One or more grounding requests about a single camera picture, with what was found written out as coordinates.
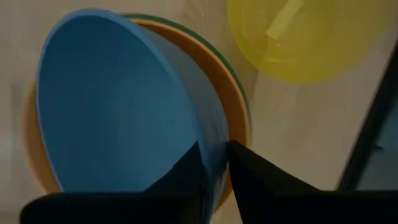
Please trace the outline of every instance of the blue bowl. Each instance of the blue bowl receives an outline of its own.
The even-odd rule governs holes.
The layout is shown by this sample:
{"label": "blue bowl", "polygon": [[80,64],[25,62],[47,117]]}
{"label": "blue bowl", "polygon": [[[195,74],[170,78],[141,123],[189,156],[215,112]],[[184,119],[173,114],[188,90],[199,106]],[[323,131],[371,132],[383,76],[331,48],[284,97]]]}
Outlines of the blue bowl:
{"label": "blue bowl", "polygon": [[118,14],[83,10],[55,26],[36,100],[62,191],[141,192],[196,141],[208,200],[222,190],[228,127],[216,91],[185,52]]}

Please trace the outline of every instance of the yellow bowl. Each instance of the yellow bowl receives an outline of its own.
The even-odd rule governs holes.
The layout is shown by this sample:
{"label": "yellow bowl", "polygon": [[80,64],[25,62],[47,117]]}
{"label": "yellow bowl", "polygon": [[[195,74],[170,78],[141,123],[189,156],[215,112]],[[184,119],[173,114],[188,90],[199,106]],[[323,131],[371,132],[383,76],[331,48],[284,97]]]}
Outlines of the yellow bowl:
{"label": "yellow bowl", "polygon": [[260,71],[316,82],[356,65],[389,27],[394,0],[229,0],[239,48]]}
{"label": "yellow bowl", "polygon": [[[189,54],[200,68],[208,75],[223,105],[228,122],[229,138],[249,147],[251,124],[248,102],[243,89],[232,68],[221,54],[208,42],[194,32],[163,18],[131,14],[125,15],[134,23],[145,27],[168,41],[179,46]],[[51,170],[42,142],[35,103],[35,85],[29,92],[24,115],[24,139],[32,170],[46,193],[59,192],[57,180]],[[229,173],[227,173],[223,194],[219,206],[232,192]]]}

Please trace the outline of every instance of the beige countertop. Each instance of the beige countertop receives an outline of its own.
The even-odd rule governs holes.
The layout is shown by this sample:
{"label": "beige countertop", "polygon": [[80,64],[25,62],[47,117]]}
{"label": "beige countertop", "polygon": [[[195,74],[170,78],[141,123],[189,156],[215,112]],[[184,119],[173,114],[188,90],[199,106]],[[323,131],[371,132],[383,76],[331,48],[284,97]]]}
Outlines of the beige countertop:
{"label": "beige countertop", "polygon": [[[389,30],[359,65],[326,82],[301,85],[259,74],[230,34],[227,0],[5,0],[0,3],[0,211],[14,212],[43,194],[29,170],[21,140],[21,113],[40,51],[54,24],[88,7],[148,13],[194,30],[235,69],[251,105],[252,148],[320,189],[334,189],[397,37]],[[213,223],[241,223],[234,197]]]}

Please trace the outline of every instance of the black edge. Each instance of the black edge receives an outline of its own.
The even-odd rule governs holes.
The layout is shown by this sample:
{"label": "black edge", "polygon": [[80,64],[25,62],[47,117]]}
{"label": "black edge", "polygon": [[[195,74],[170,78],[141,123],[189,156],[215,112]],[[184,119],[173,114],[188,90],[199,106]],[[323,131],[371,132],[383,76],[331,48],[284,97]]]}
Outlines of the black edge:
{"label": "black edge", "polygon": [[398,90],[397,44],[346,164],[338,190],[356,190]]}

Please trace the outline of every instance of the plastic bowl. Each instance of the plastic bowl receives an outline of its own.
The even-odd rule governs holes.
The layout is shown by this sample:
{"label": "plastic bowl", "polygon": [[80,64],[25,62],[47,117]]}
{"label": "plastic bowl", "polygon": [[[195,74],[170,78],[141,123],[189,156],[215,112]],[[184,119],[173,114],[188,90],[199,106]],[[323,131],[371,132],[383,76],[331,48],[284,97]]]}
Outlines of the plastic bowl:
{"label": "plastic bowl", "polygon": [[[190,54],[201,69],[206,72],[219,94],[228,120],[229,138],[238,140],[249,147],[251,128],[246,97],[233,69],[222,55],[199,35],[174,22],[142,14],[131,14],[128,15],[128,18],[131,18],[136,24],[162,35]],[[60,188],[41,141],[35,107],[35,86],[33,86],[24,110],[25,145],[32,170],[42,188],[47,193],[59,192]],[[226,200],[231,191],[232,186],[227,175],[219,206]]]}
{"label": "plastic bowl", "polygon": [[245,57],[266,75],[291,82],[316,82],[354,67],[389,27],[396,9],[390,0],[228,4],[231,31]]}
{"label": "plastic bowl", "polygon": [[226,169],[223,107],[200,67],[163,37],[112,12],[74,12],[45,42],[36,100],[62,191],[142,192],[198,142],[212,208]]}

